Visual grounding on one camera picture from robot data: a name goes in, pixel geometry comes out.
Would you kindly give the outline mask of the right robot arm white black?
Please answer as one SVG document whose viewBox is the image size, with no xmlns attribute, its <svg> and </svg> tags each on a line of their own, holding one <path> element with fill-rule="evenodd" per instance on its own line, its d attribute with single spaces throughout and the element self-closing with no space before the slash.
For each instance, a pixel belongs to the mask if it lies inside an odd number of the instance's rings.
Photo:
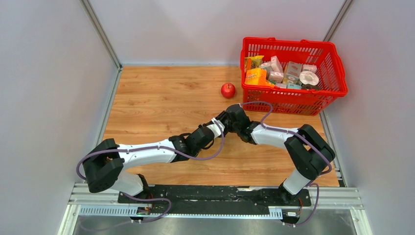
<svg viewBox="0 0 415 235">
<path fill-rule="evenodd" d="M 278 187 L 280 201 L 286 205 L 297 201 L 305 186 L 332 170 L 334 150 L 309 124 L 281 128 L 265 124 L 264 119 L 252 121 L 242 104 L 229 106 L 214 120 L 224 133 L 235 133 L 243 142 L 274 146 L 288 152 L 295 168 Z"/>
</svg>

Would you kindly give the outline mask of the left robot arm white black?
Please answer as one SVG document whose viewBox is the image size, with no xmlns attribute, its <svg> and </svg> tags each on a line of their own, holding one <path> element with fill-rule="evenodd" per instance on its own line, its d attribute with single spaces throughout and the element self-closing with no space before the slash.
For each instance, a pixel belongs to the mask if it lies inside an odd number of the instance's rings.
<svg viewBox="0 0 415 235">
<path fill-rule="evenodd" d="M 159 142 L 125 145 L 117 144 L 114 139 L 105 139 L 80 160 L 76 173 L 87 181 L 91 193 L 114 189 L 130 195 L 138 203 L 144 203 L 150 195 L 146 181 L 142 175 L 130 174 L 127 169 L 153 163 L 199 160 L 198 154 L 210 148 L 216 138 L 221 138 L 221 145 L 224 145 L 230 125 L 230 119 L 221 115 L 199 125 L 192 133 L 171 136 Z"/>
</svg>

